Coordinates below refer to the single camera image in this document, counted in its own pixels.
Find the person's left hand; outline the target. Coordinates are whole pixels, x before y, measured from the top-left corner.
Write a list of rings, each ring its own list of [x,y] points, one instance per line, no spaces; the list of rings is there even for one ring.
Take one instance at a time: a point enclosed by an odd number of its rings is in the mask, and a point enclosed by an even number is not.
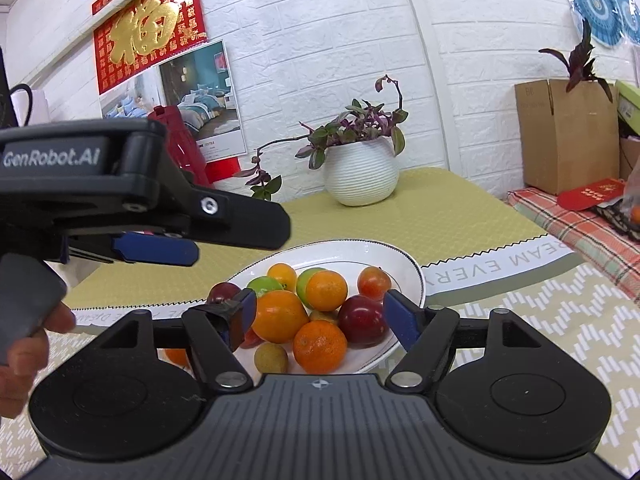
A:
[[[35,378],[48,366],[47,332],[66,334],[76,326],[76,318],[66,304],[58,304],[32,336],[15,341],[6,354],[8,364],[1,367],[0,412],[15,418],[24,410]]]

